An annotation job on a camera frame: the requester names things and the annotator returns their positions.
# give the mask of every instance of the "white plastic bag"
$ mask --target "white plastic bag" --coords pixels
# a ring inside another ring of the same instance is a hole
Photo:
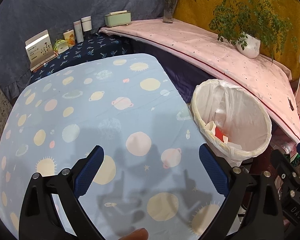
[[[207,80],[195,88],[191,110],[209,147],[232,167],[260,155],[269,145],[270,117],[262,103],[240,86]],[[207,126],[211,121],[228,137],[227,144],[213,135]]]

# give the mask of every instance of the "mint green tissue box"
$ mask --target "mint green tissue box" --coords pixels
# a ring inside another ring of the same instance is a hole
[[[131,12],[120,11],[105,15],[105,22],[108,27],[128,25],[131,23]]]

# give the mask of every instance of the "yellow wall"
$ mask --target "yellow wall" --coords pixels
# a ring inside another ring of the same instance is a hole
[[[210,30],[209,23],[213,18],[213,10],[221,0],[179,0],[174,18],[196,25],[198,27]],[[292,79],[296,80],[300,75],[300,2],[298,0],[282,0],[278,4],[273,4],[276,11],[281,17],[289,17],[293,24],[292,35],[288,37],[285,50],[282,55],[275,55],[275,60],[284,64],[291,70]],[[292,47],[290,38],[296,36],[298,38],[298,51]]]

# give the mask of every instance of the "glass vase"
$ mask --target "glass vase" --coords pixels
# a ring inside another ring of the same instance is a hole
[[[173,23],[173,13],[178,0],[164,0],[163,22]]]

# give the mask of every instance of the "pink table cover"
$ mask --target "pink table cover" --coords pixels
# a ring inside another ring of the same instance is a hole
[[[288,77],[261,55],[249,59],[231,44],[217,41],[216,34],[178,20],[173,24],[162,19],[133,21],[128,26],[102,28],[101,32],[154,45],[218,79],[244,87],[260,99],[269,116],[294,142],[300,142],[300,120]]]

